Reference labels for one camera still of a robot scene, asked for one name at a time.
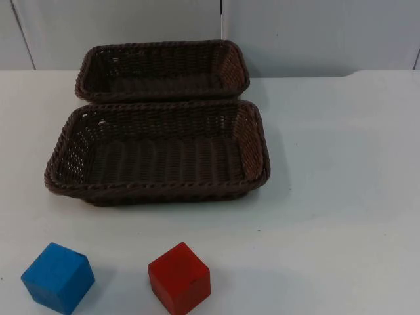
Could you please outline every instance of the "gray wall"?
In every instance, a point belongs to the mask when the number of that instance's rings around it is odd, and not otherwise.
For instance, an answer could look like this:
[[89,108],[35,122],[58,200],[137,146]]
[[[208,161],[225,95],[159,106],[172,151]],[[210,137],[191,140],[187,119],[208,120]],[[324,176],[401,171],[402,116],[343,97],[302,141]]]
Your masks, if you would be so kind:
[[[0,69],[31,69],[10,1],[0,0]],[[76,70],[95,45],[221,38],[220,0],[13,1],[40,70]],[[222,36],[253,76],[412,69],[420,49],[420,0],[223,0],[223,10]]]
[[0,0],[0,70],[32,69],[31,59],[9,0]]
[[419,0],[224,0],[224,36],[254,76],[413,69]]
[[14,0],[35,67],[78,69],[110,43],[215,39],[220,0]]

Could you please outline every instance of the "toy block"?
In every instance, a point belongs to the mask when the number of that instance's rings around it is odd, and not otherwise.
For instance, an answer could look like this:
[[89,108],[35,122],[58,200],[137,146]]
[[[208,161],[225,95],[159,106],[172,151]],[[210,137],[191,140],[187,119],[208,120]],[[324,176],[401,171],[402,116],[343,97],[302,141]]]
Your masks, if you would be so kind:
[[151,262],[152,290],[172,315],[185,315],[211,292],[210,270],[184,243]]
[[35,302],[69,315],[95,282],[87,257],[50,243],[21,277]]

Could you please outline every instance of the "brown wicker basket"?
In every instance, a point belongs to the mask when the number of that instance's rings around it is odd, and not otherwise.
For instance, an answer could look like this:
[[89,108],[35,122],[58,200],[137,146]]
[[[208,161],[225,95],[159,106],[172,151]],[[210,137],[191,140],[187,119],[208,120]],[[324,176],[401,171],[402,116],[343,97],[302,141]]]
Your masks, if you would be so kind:
[[269,176],[263,123],[250,102],[105,104],[71,114],[45,185],[106,206],[229,200]]
[[180,41],[92,48],[75,93],[92,103],[155,102],[239,96],[249,74],[231,41]]

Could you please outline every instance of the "red block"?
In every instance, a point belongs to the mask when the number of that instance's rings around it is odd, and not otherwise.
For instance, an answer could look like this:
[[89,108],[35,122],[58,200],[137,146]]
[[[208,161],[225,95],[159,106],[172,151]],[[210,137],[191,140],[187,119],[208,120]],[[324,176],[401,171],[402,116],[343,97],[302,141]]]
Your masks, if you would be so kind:
[[151,262],[152,290],[172,315],[185,315],[210,295],[210,270],[184,243]]

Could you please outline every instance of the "blue cube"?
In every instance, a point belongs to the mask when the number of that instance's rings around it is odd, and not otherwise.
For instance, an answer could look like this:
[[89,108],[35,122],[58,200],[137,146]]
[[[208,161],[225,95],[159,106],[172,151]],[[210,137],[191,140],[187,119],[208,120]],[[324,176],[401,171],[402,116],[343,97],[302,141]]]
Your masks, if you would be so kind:
[[21,277],[35,302],[70,315],[95,282],[87,257],[50,243]]

